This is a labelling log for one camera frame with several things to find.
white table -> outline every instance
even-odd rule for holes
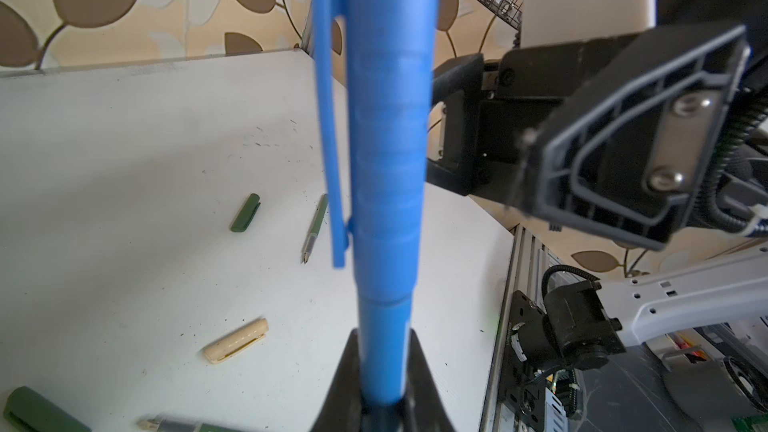
[[[155,414],[308,430],[356,326],[327,226],[300,264],[325,188],[316,114],[303,52],[1,79],[0,404],[27,385],[97,431]],[[426,187],[412,324],[460,431],[478,428],[511,250],[471,199]],[[263,341],[202,358],[260,316]]]

blue pen barrel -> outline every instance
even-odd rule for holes
[[[411,299],[426,178],[437,0],[336,0],[346,16],[349,90],[351,233],[360,312],[360,380],[370,405],[397,402],[405,390]],[[324,44],[333,0],[314,0],[318,97],[326,171],[335,139],[324,104]],[[332,182],[326,175],[332,224]],[[340,264],[340,232],[333,236]]]

metal frame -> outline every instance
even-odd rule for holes
[[[626,346],[686,328],[768,314],[768,248],[666,274],[601,281],[600,302]]]
[[[502,314],[499,318],[498,331],[496,332],[496,345],[491,362],[491,371],[488,376],[488,388],[485,391],[485,405],[483,406],[480,419],[480,432],[498,432],[500,427],[504,405],[498,400],[498,382],[502,372],[502,356],[509,326],[509,309],[512,303],[512,294],[518,290],[523,291],[539,307],[543,307],[540,287],[542,275],[552,265],[560,263],[560,260],[549,251],[549,248],[542,244],[542,241],[525,227],[516,226],[512,230],[512,234],[514,235],[512,258],[510,259],[507,285],[504,290]],[[569,274],[558,274],[558,276],[552,277],[552,280],[556,284],[565,284],[568,282],[558,281],[570,281],[573,279],[569,277]]]

